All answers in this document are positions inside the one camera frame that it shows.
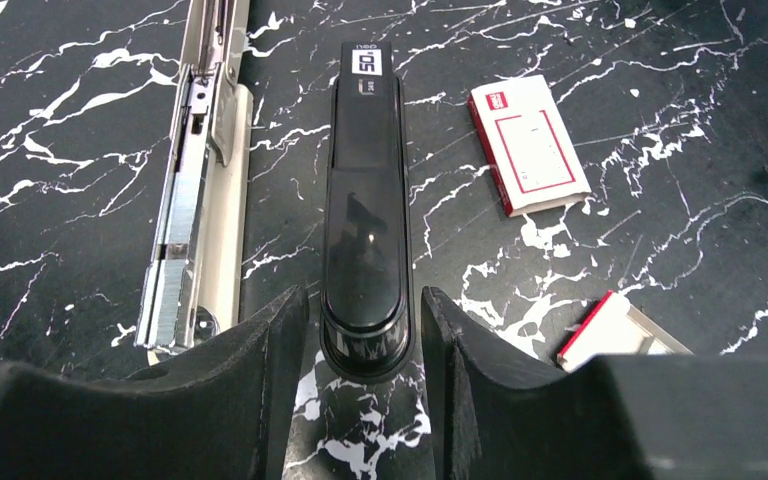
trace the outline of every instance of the stapler label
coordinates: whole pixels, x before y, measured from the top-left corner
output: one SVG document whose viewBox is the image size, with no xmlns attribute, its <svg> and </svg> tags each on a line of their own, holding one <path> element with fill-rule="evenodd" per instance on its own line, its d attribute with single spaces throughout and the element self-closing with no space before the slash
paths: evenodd
<svg viewBox="0 0 768 480">
<path fill-rule="evenodd" d="M 357 93 L 361 95 L 381 95 L 381 87 L 378 86 L 380 80 L 374 78 L 358 78 Z"/>
<path fill-rule="evenodd" d="M 365 48 L 352 50 L 352 73 L 381 76 L 381 50 Z"/>
</svg>

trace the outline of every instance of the tabletop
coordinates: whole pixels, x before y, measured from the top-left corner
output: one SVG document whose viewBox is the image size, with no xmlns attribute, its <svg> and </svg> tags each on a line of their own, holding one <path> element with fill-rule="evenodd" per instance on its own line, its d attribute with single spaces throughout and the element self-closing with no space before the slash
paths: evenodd
<svg viewBox="0 0 768 480">
<path fill-rule="evenodd" d="M 0 359 L 79 380 L 145 365 L 133 333 L 187 5 L 0 1 Z M 386 40 L 417 288 L 546 361 L 608 290 L 696 354 L 768 354 L 768 2 L 268 0 L 248 37 L 244 318 L 291 285 L 318 302 L 339 47 Z M 533 74 L 593 194 L 508 218 L 466 99 Z M 420 357 L 362 387 L 312 341 L 303 369 L 287 478 L 428 472 Z"/>
</svg>

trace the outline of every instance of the black stapler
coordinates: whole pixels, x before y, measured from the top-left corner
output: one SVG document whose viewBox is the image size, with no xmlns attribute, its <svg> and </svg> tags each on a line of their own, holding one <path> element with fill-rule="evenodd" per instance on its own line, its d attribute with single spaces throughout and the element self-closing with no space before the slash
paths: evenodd
<svg viewBox="0 0 768 480">
<path fill-rule="evenodd" d="M 334 370 L 392 377 L 416 326 L 400 79 L 389 43 L 343 43 L 334 87 L 321 342 Z"/>
</svg>

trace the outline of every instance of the staple box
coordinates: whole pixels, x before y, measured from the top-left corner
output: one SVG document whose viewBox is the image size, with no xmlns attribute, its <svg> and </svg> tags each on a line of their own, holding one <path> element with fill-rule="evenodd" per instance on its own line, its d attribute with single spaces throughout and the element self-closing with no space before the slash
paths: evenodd
<svg viewBox="0 0 768 480">
<path fill-rule="evenodd" d="M 509 217 L 587 198 L 590 184 L 542 75 L 475 88 L 468 105 Z"/>
</svg>

